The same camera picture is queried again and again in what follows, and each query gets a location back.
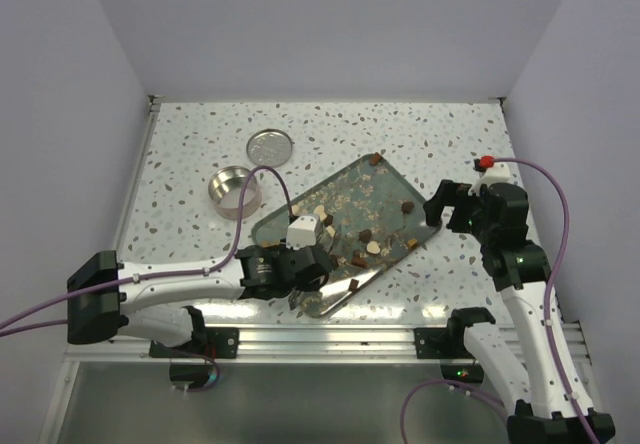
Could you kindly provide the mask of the metal serving tongs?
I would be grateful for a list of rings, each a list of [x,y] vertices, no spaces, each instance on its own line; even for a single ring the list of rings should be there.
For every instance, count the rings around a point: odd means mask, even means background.
[[[322,223],[322,234],[314,246],[307,246],[297,250],[288,249],[285,259],[285,270],[293,285],[288,298],[289,308],[294,310],[301,305],[303,292],[317,292],[324,286],[330,272],[336,267],[331,256],[341,237],[341,227],[333,227],[336,235],[331,237]]]

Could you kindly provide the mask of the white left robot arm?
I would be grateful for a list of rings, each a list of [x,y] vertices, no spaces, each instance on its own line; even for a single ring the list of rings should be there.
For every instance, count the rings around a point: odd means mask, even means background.
[[[147,267],[120,263],[115,252],[101,251],[67,281],[67,341],[88,345],[124,335],[197,356],[207,347],[208,333],[194,302],[269,301],[317,291],[332,270],[332,258],[320,244],[249,246],[223,265],[197,261]]]

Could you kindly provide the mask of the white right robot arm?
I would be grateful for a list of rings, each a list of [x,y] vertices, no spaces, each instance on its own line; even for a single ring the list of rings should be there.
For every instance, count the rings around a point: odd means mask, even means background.
[[[443,180],[423,206],[427,225],[440,224],[445,208],[452,210],[448,229],[478,241],[522,355],[506,346],[485,308],[454,310],[443,342],[454,355],[480,362],[506,411],[510,442],[609,442],[613,419],[596,410],[583,386],[548,287],[547,255],[528,237],[527,193],[506,182],[473,187]]]

